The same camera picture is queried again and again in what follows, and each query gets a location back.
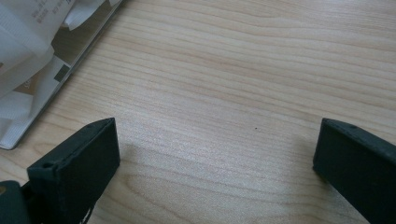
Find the tabletop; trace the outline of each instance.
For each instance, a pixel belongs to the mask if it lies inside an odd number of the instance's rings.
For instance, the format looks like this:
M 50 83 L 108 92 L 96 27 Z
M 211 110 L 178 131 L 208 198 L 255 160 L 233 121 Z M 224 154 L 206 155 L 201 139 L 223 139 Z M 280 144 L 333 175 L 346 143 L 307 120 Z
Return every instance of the tabletop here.
M 0 181 L 114 117 L 89 223 L 367 223 L 312 170 L 322 118 L 396 144 L 396 2 L 126 1 Z

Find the wooden table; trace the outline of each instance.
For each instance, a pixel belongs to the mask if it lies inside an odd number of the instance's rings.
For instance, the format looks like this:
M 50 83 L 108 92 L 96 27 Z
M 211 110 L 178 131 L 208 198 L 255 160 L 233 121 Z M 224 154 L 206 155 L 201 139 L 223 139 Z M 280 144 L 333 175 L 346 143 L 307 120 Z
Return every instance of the wooden table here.
M 396 2 L 127 1 L 0 181 L 115 117 L 90 223 L 367 223 L 312 170 L 322 118 L 396 144 Z

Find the black plastic part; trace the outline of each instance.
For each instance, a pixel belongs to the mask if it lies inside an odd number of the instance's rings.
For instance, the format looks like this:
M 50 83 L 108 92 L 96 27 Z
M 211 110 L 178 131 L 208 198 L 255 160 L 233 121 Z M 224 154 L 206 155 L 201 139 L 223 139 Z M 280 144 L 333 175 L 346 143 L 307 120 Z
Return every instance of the black plastic part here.
M 0 208 L 0 223 L 30 223 L 25 201 L 18 182 L 12 180 L 0 182 Z
M 314 170 L 370 223 L 396 223 L 396 146 L 354 125 L 323 119 Z
M 114 119 L 96 121 L 73 134 L 27 169 L 27 188 L 44 198 L 49 209 L 42 221 L 82 221 L 119 166 Z

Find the wooden surface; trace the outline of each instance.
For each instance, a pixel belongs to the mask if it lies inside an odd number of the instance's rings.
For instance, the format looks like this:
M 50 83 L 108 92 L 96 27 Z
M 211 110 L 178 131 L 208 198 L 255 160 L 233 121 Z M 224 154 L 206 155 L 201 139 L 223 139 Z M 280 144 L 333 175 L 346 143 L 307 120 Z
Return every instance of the wooden surface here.
M 115 117 L 90 223 L 366 223 L 312 171 L 323 117 L 396 144 L 396 2 L 127 1 L 0 180 Z

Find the wood grain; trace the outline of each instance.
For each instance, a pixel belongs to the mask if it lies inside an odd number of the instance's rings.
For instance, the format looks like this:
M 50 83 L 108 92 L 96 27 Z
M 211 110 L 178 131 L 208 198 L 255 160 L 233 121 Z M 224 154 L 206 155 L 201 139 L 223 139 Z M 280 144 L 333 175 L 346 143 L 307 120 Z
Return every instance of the wood grain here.
M 367 223 L 312 171 L 321 118 L 396 144 L 396 2 L 127 1 L 0 180 L 115 117 L 90 223 Z

